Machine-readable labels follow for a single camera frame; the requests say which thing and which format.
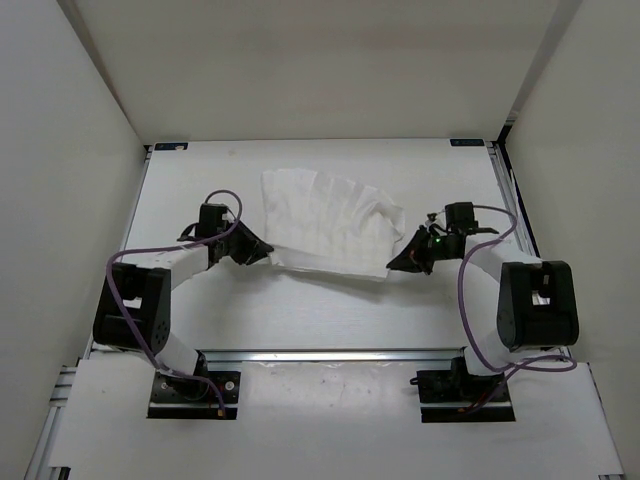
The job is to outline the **white pleated skirt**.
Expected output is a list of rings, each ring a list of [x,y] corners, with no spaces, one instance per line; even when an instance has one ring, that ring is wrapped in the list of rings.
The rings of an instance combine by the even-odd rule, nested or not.
[[[306,169],[261,175],[271,264],[289,271],[387,278],[405,212],[382,189]]]

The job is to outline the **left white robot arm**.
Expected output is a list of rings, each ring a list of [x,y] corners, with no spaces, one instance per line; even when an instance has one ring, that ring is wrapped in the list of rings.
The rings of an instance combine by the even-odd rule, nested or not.
[[[96,343],[143,356],[160,373],[175,378],[188,400],[206,395],[206,360],[171,332],[172,292],[228,257],[249,266],[274,248],[236,219],[224,204],[204,203],[198,221],[167,248],[134,249],[116,255],[93,324]]]

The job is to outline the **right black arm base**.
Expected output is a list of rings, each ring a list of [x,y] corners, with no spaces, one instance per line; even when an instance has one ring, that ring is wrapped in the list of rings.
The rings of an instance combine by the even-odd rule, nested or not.
[[[472,375],[462,357],[448,370],[419,370],[417,388],[423,424],[515,422],[504,374]]]

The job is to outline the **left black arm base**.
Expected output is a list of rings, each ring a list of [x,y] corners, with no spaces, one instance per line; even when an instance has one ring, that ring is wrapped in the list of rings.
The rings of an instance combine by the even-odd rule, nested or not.
[[[223,409],[208,384],[156,373],[151,386],[147,417],[170,420],[236,420],[241,372],[211,370],[207,367],[206,373],[221,393]]]

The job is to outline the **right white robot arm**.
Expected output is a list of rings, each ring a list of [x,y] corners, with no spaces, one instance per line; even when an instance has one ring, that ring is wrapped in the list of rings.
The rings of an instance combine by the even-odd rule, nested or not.
[[[458,311],[468,341],[466,365],[449,375],[449,387],[470,400],[486,384],[485,376],[518,371],[564,373],[577,363],[562,353],[579,337],[572,271],[564,261],[547,261],[522,251],[509,239],[517,217],[501,214],[509,228],[498,232],[476,219],[481,205],[456,202],[443,213],[431,213],[403,250],[386,267],[391,271],[430,275],[438,262],[457,260]],[[497,310],[484,337],[475,336],[465,302],[465,274],[475,266],[498,286]]]

